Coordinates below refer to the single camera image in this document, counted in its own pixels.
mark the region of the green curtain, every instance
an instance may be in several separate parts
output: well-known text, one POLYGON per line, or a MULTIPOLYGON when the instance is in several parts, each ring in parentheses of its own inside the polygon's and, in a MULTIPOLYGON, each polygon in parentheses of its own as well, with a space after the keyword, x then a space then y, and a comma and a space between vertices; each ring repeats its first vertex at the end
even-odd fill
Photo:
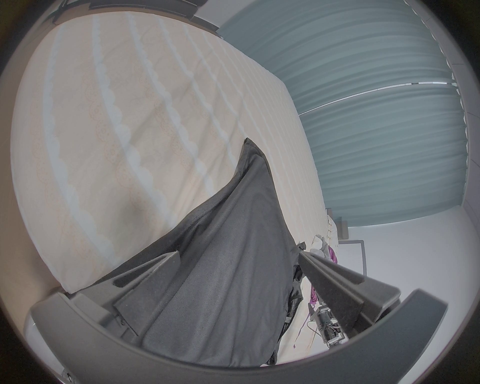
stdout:
POLYGON ((335 217, 374 225, 461 204, 460 96, 402 0, 257 0, 218 33, 287 86, 335 217))

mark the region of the gray cloth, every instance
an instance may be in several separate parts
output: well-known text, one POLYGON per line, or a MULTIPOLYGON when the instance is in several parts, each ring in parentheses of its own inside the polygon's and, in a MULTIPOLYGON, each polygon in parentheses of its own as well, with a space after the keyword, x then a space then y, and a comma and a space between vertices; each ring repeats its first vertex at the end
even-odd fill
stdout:
POLYGON ((113 274, 175 250, 179 270, 136 343, 210 366, 271 359, 302 299, 302 274, 268 163, 251 140, 221 191, 113 274))

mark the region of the gray frame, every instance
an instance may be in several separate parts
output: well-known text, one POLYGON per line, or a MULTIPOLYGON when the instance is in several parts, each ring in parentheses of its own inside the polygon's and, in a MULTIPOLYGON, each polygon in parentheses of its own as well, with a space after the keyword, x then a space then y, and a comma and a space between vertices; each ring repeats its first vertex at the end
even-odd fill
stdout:
POLYGON ((367 275, 367 257, 365 255, 365 242, 363 240, 339 240, 338 245, 342 244, 360 244, 361 245, 361 258, 363 263, 363 275, 367 275))

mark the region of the curtain pleat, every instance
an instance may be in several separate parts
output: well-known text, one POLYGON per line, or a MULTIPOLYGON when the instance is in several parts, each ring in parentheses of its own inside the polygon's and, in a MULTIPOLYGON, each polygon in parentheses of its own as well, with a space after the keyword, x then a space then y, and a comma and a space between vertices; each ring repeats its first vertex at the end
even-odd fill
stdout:
POLYGON ((375 225, 461 204, 460 96, 402 0, 257 0, 218 33, 287 86, 336 217, 375 225))

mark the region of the mattress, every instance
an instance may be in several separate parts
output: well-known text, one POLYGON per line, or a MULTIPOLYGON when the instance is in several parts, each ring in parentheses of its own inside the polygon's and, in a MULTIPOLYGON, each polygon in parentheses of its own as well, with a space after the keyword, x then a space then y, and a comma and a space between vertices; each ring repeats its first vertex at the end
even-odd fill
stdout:
POLYGON ((67 21, 35 50, 15 102, 12 178, 27 231, 67 292, 85 288, 226 185, 246 137, 268 159, 294 240, 326 236, 312 154, 279 79, 179 20, 67 21))

